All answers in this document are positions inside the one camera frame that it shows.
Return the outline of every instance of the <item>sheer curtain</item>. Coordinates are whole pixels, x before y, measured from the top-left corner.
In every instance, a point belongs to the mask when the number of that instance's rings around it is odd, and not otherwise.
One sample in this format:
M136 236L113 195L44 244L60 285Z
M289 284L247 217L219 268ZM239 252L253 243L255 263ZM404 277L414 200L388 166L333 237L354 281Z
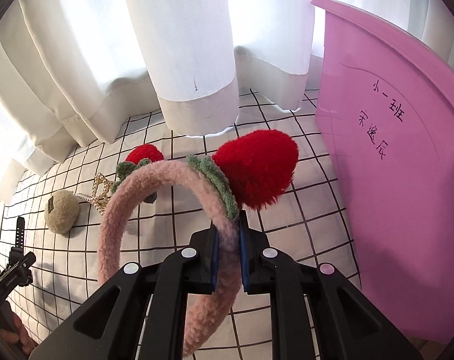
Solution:
M340 1L454 68L454 19L441 0ZM77 144L111 143L129 116L159 107L177 133L220 132L241 87L296 109L306 83L318 87L323 56L324 12L309 2L15 0L0 22L0 180L6 168L43 174Z

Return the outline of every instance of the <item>pink fuzzy headband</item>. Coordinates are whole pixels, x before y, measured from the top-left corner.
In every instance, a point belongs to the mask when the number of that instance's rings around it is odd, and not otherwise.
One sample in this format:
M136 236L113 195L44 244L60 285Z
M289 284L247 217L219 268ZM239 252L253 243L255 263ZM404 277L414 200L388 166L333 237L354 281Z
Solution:
M219 265L216 292L196 295L196 302L188 308L183 356L199 349L215 332L240 290L238 225L233 216L237 205L228 196L232 191L239 205L254 209L275 202L292 180L298 148L282 132L258 130L227 142L212 159L216 164L213 166L221 170L220 178L212 176L212 172L203 168L198 160L190 161L191 164L177 160L157 161L138 168L120 183L100 225L100 284L119 269L122 235L133 209L161 185L182 185L191 189L217 227ZM224 174L228 178L227 185L222 182L226 181Z

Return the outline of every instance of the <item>pink plastic bin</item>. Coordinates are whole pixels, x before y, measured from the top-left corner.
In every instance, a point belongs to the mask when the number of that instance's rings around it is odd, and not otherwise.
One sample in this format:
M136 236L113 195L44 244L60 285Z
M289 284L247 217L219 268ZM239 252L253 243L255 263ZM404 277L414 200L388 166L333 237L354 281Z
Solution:
M364 294L405 334L454 335L454 71L360 9L326 10L316 119L350 217Z

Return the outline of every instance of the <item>red pom-pom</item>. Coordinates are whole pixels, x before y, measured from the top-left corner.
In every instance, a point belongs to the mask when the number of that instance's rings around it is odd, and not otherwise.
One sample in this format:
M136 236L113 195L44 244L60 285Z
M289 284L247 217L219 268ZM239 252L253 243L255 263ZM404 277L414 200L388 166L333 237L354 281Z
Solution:
M212 159L224 172L239 205L275 203L292 181L298 147L278 130L256 130L223 144Z
M144 158L148 158L152 162L162 161L164 155L154 145L146 143L145 145L138 146L132 150L125 161L130 161L137 165L139 161Z

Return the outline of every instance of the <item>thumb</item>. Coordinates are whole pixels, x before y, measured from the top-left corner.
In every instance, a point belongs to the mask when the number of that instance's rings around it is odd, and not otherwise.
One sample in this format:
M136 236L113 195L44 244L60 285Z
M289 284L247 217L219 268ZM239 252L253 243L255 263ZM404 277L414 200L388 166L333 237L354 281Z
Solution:
M7 344L17 344L19 342L19 336L7 330L0 329L0 335Z

